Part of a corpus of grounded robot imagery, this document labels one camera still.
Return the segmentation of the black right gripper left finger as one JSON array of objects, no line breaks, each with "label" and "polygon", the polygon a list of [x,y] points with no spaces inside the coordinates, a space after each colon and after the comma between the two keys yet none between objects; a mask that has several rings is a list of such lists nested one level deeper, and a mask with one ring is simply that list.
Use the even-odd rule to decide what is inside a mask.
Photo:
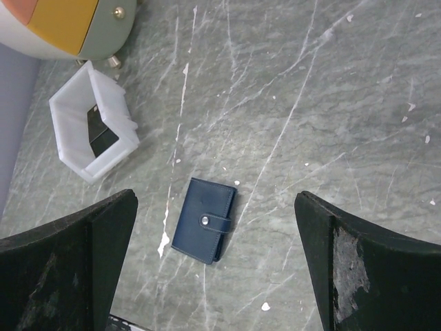
[{"label": "black right gripper left finger", "polygon": [[122,190],[1,239],[2,330],[104,330],[139,201]]}]

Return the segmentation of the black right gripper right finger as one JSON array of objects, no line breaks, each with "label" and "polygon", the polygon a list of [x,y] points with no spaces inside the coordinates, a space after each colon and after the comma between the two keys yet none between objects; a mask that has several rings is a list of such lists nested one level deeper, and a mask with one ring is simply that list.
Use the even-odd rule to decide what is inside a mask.
[{"label": "black right gripper right finger", "polygon": [[439,330],[440,246],[302,191],[294,203],[324,330]]}]

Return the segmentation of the white plastic card tray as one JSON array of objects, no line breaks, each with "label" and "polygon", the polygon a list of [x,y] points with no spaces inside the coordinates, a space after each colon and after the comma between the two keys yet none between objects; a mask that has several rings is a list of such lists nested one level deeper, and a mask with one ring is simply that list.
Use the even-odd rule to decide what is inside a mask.
[{"label": "white plastic card tray", "polygon": [[49,100],[59,159],[92,184],[139,146],[125,90],[90,61]]}]

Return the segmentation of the blue leather card holder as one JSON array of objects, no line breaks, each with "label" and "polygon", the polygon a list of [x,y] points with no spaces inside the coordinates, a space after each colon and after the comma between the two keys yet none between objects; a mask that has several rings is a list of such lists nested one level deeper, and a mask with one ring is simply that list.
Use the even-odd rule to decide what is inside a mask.
[{"label": "blue leather card holder", "polygon": [[192,178],[176,225],[172,248],[206,265],[217,262],[232,229],[237,189]]}]

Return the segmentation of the white round mini drawer cabinet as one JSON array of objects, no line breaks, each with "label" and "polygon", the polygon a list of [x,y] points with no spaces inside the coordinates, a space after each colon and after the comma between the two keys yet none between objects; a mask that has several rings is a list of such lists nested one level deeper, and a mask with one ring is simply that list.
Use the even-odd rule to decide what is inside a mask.
[{"label": "white round mini drawer cabinet", "polygon": [[38,59],[121,62],[137,0],[2,0],[1,44]]}]

